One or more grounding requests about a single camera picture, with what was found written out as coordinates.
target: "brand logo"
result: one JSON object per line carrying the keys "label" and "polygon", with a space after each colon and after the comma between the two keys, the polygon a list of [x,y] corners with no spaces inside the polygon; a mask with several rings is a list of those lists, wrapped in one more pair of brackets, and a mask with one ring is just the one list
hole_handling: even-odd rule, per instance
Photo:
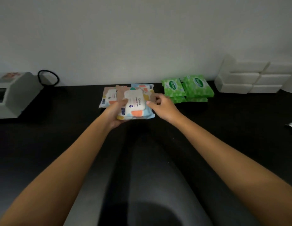
{"label": "brand logo", "polygon": [[198,85],[199,87],[201,87],[201,88],[204,87],[203,82],[202,82],[199,78],[194,78],[194,83],[195,83],[196,85]]}
{"label": "brand logo", "polygon": [[171,89],[176,89],[177,88],[177,84],[174,81],[170,81],[169,82],[169,86]]}

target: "black countertop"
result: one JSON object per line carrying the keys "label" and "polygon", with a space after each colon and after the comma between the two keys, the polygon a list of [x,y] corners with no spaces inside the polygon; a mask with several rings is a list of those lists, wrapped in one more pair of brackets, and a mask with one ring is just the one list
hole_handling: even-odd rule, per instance
{"label": "black countertop", "polygon": [[[178,109],[292,185],[292,128],[286,126],[292,122],[292,94],[226,94],[217,92],[213,82],[209,84],[214,98],[207,103],[180,103]],[[100,114],[103,87],[43,89],[19,118],[0,120],[0,215]],[[163,92],[160,83],[154,89]],[[185,137],[158,116],[113,130],[100,153],[109,143],[122,141],[133,125],[162,145],[208,214],[218,214],[208,203],[208,190],[224,184]],[[226,202],[228,194],[221,196]]]}

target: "forearm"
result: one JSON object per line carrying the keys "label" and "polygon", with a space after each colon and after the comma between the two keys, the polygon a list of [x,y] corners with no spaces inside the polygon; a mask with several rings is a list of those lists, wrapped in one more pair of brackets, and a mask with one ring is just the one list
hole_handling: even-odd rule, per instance
{"label": "forearm", "polygon": [[63,225],[110,129],[97,118],[15,199],[0,225]]}
{"label": "forearm", "polygon": [[181,116],[173,123],[227,186],[266,225],[292,224],[292,187]]}

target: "green wet wipes package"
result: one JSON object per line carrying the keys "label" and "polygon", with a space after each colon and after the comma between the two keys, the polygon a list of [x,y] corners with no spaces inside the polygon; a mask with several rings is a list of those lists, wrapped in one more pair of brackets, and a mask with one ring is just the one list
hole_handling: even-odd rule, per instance
{"label": "green wet wipes package", "polygon": [[187,98],[212,98],[214,92],[202,75],[184,77]]}
{"label": "green wet wipes package", "polygon": [[174,104],[181,103],[181,102],[187,102],[185,97],[172,97],[170,99]]}
{"label": "green wet wipes package", "polygon": [[187,102],[208,102],[208,98],[186,98]]}
{"label": "green wet wipes package", "polygon": [[184,88],[179,79],[165,79],[162,80],[162,85],[164,87],[164,92],[166,96],[169,97],[182,97],[186,96]]}

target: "hand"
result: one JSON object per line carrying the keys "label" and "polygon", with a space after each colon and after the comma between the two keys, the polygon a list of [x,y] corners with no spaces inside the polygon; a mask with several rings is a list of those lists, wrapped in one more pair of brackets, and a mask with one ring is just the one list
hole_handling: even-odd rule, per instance
{"label": "hand", "polygon": [[112,105],[108,106],[104,112],[101,114],[101,117],[103,117],[107,121],[108,127],[111,129],[118,127],[120,124],[129,121],[129,120],[117,120],[116,117],[121,111],[121,108],[126,105],[128,102],[128,99],[123,99],[120,102],[115,102]]}
{"label": "hand", "polygon": [[147,101],[146,104],[152,108],[160,118],[172,124],[178,117],[182,116],[170,98],[165,97],[162,93],[155,93],[153,95],[159,98],[156,103]]}

